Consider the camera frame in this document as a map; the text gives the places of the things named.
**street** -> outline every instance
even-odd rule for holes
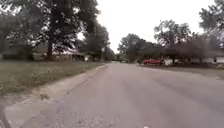
[[[108,64],[22,128],[223,128],[224,81]]]

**parked car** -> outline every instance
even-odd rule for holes
[[[144,65],[164,65],[164,60],[160,59],[149,59],[149,60],[144,60]]]

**yard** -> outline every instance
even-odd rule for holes
[[[102,63],[0,62],[0,94],[23,92],[48,82],[83,73]]]

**roof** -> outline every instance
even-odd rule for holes
[[[222,51],[210,51],[205,53],[206,57],[224,57],[224,52]]]
[[[44,43],[40,43],[37,47],[34,48],[34,52],[37,53],[47,53],[47,45]],[[86,54],[78,52],[77,50],[68,48],[67,50],[64,50],[64,52],[61,52],[60,54],[69,54],[69,55],[79,55],[79,56],[85,56]]]

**tree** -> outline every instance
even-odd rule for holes
[[[166,55],[172,58],[173,63],[180,57],[180,44],[187,43],[191,31],[188,24],[176,24],[174,21],[162,21],[155,27],[155,39],[166,47]]]
[[[72,48],[81,30],[93,33],[99,13],[93,0],[2,0],[1,5],[20,16],[21,25],[10,37],[47,43],[49,60],[54,48]]]
[[[215,0],[215,4],[209,6],[209,9],[202,8],[199,13],[202,21],[200,26],[206,31],[214,29],[224,29],[224,1]]]
[[[187,40],[186,43],[178,45],[179,59],[183,62],[186,59],[189,61],[193,59],[202,59],[205,56],[206,51],[206,37],[193,33]]]
[[[125,55],[129,62],[134,62],[138,57],[138,50],[140,49],[141,39],[135,34],[128,34],[122,38],[118,50]]]
[[[114,51],[110,47],[106,47],[104,55],[103,55],[103,58],[106,61],[115,60],[115,53],[114,53]]]
[[[95,22],[94,26],[94,32],[85,35],[86,38],[80,50],[94,58],[101,59],[103,49],[106,51],[109,48],[109,34],[107,29],[98,22]]]
[[[115,54],[115,61],[119,61],[119,62],[122,61],[120,53]]]
[[[14,26],[12,26],[13,19],[13,16],[10,14],[0,15],[0,53],[5,51],[6,38],[14,29]]]
[[[144,59],[159,59],[164,56],[164,47],[160,44],[146,42],[139,51],[139,60]]]

